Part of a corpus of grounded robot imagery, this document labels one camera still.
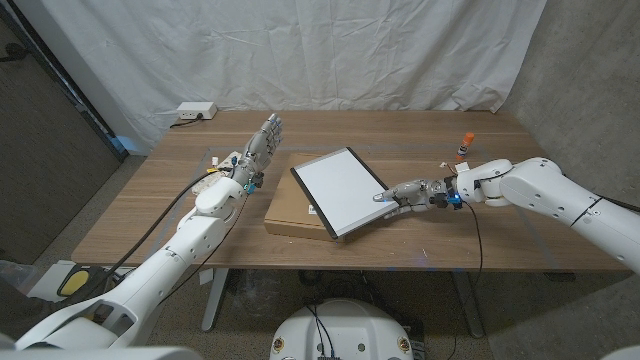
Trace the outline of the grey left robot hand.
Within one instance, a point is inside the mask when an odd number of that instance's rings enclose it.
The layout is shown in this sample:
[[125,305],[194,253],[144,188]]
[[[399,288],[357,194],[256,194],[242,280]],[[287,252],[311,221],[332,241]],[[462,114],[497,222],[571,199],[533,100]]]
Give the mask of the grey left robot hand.
[[247,142],[240,159],[231,171],[230,178],[246,190],[261,188],[263,171],[269,166],[278,146],[282,142],[282,119],[273,113]]

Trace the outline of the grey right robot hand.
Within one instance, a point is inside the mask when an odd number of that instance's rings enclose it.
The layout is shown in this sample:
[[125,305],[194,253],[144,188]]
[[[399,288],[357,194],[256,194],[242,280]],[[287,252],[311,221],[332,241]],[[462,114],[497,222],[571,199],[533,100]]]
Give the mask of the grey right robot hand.
[[441,180],[417,179],[400,183],[373,196],[374,202],[395,201],[399,207],[384,215],[385,219],[407,212],[424,212],[433,208],[446,208],[449,204],[455,210],[462,208],[462,200],[455,191],[455,180],[446,177]]

